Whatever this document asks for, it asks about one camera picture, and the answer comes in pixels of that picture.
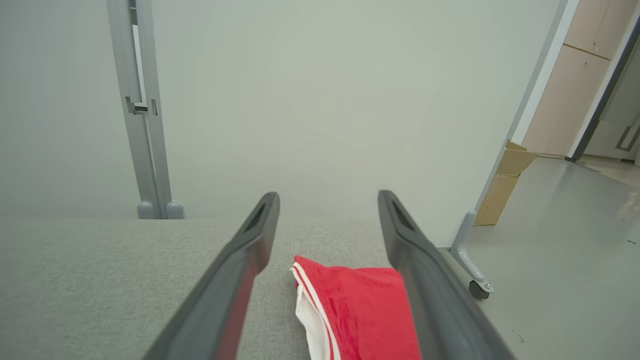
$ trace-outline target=red garment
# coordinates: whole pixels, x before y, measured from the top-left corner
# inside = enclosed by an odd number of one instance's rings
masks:
[[[296,315],[312,360],[420,359],[404,282],[394,269],[326,267],[296,256],[291,272],[302,284]]]

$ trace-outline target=gray fabric surface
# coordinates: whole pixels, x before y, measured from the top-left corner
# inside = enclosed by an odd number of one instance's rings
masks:
[[[242,219],[0,220],[0,359],[139,359]],[[377,222],[287,220],[238,359],[308,359],[294,255],[389,266]]]

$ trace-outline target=red stripe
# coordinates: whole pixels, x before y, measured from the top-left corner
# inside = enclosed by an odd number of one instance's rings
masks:
[[[311,296],[311,292],[309,292],[309,288],[307,287],[307,284],[302,279],[302,276],[300,275],[300,271],[298,270],[297,267],[295,267],[295,266],[292,266],[292,267],[295,269],[296,273],[298,274],[298,278],[302,282],[302,285],[305,287],[305,290],[307,291],[307,294],[309,295],[309,298],[311,299],[311,303],[316,307],[316,310],[318,310],[318,313],[320,313],[320,309],[318,308],[318,305],[316,305],[316,302],[314,301],[314,298]],[[330,355],[330,359],[333,360],[333,343],[331,341],[331,334],[329,333],[328,324],[325,324],[324,328],[326,329],[326,335],[329,338],[329,355]]]

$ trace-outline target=cardboard box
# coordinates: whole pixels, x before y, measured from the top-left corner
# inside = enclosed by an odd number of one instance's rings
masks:
[[[498,169],[489,185],[489,190],[480,205],[474,226],[495,225],[498,222],[520,174],[537,156],[537,152],[527,151],[526,147],[512,142],[507,144],[502,160],[500,160]]]

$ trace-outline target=caster wheel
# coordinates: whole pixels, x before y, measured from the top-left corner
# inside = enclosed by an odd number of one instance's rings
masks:
[[[483,291],[482,288],[480,288],[480,285],[475,281],[469,283],[469,292],[471,293],[471,296],[478,300],[484,300],[489,297],[489,293]]]

